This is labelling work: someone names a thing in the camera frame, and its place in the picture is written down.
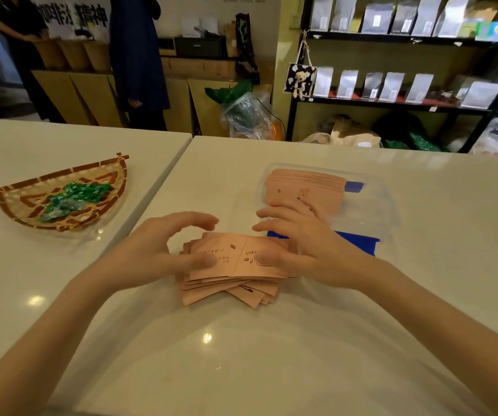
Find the bamboo tray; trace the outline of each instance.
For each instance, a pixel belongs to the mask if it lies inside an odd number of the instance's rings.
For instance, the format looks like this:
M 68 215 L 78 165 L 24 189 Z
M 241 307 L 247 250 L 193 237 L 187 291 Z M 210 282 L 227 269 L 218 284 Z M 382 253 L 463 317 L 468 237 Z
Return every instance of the bamboo tray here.
M 112 159 L 63 169 L 0 187 L 0 208 L 12 220 L 35 229 L 59 232 L 81 229 L 107 213 L 124 193 L 128 179 L 128 158 L 129 155 L 117 153 Z M 53 222 L 39 221 L 51 196 L 63 192 L 64 186 L 74 181 L 109 183 L 113 189 L 100 203 L 88 203 L 85 209 Z

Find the forearm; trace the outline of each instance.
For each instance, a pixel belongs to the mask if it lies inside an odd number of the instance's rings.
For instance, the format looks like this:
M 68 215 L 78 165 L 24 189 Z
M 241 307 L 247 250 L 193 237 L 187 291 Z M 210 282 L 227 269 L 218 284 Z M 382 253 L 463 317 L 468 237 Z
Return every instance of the forearm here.
M 25 41 L 25 35 L 21 34 L 20 32 L 16 32 L 14 29 L 12 29 L 9 26 L 6 26 L 3 22 L 0 21 L 0 31 L 4 34 L 7 34 L 8 36 L 11 36 L 16 39 L 20 39 L 22 41 Z
M 1 358 L 0 416 L 31 416 L 43 410 L 108 296 L 88 277 L 76 277 Z
M 498 414 L 498 334 L 392 265 L 362 291 Z

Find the hand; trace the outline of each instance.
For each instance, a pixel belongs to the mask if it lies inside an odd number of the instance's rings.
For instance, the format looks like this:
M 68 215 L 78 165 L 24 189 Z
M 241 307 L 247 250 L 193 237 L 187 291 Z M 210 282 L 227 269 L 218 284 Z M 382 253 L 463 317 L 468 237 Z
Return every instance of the hand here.
M 139 108 L 141 105 L 143 105 L 140 101 L 128 99 L 128 102 L 132 108 Z
M 340 237 L 330 229 L 321 209 L 301 197 L 283 200 L 257 211 L 272 217 L 253 226 L 254 231 L 274 231 L 297 244 L 299 254 L 259 251 L 256 259 L 286 270 L 293 276 L 315 279 L 325 285 L 362 290 L 370 279 L 389 265 Z
M 197 226 L 211 231 L 217 223 L 216 217 L 197 212 L 147 219 L 80 277 L 91 279 L 103 291 L 113 294 L 171 274 L 212 267 L 216 264 L 215 256 L 205 253 L 171 255 L 167 243 L 185 227 Z
M 41 38 L 35 35 L 24 35 L 24 41 L 33 42 L 40 41 Z

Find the black pants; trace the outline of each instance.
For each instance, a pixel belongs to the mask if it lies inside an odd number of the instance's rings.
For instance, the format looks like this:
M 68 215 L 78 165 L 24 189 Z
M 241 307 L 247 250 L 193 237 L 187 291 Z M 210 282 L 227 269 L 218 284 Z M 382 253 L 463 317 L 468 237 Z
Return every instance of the black pants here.
M 138 130 L 166 131 L 166 122 L 162 111 L 131 111 L 130 128 Z

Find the right hand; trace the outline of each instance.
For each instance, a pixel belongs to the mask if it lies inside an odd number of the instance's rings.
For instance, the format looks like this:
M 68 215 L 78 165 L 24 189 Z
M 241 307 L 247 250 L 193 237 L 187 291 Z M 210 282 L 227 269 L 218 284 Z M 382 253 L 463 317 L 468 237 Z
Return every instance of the right hand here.
M 321 209 L 304 197 L 301 201 L 284 199 L 273 203 L 271 207 L 257 211 L 257 216 L 273 219 L 257 223 L 253 226 L 254 231 L 274 231 L 289 237 L 297 244 L 299 254 L 259 251 L 256 259 L 292 276 L 362 290 L 389 265 L 340 237 L 330 229 Z
M 40 41 L 41 38 L 35 35 L 24 35 L 24 41 L 33 42 Z
M 128 103 L 132 108 L 139 108 L 141 105 L 143 105 L 140 101 L 133 99 L 128 99 Z

